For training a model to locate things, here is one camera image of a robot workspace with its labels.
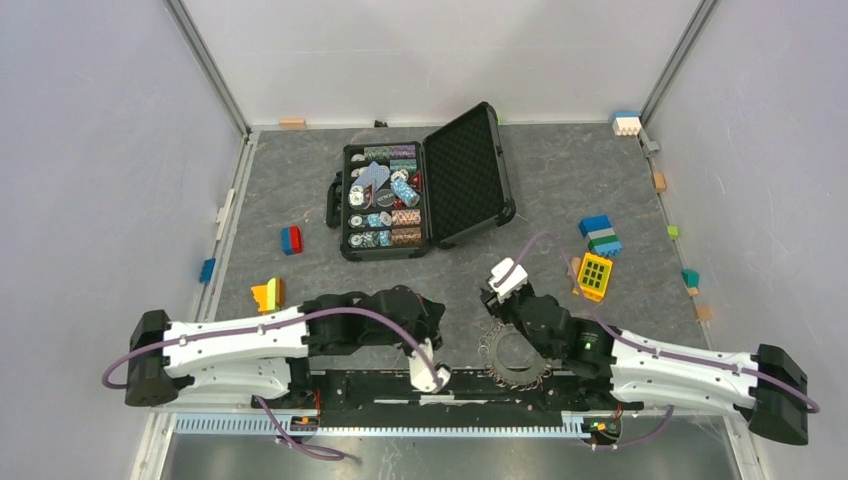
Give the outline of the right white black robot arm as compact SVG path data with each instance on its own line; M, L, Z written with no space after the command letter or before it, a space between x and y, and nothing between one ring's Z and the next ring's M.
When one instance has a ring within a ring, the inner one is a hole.
M743 420L755 435L793 446L809 442L808 378L781 347L753 353L701 350L655 341L572 315L526 284L509 294L484 288L484 308L541 357L577 377L581 403L674 406Z

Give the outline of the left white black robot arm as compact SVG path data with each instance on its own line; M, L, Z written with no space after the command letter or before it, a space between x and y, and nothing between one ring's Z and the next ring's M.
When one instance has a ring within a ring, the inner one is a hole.
M325 294L300 305L221 322L177 322L145 312L128 353L102 382L123 391L131 407L153 407L193 395L238 395L306 405L314 394L308 361L351 355L363 347L396 346L408 361L412 388L435 393L451 370L434 359L444 305L406 286L368 295ZM111 374L126 366L124 383Z

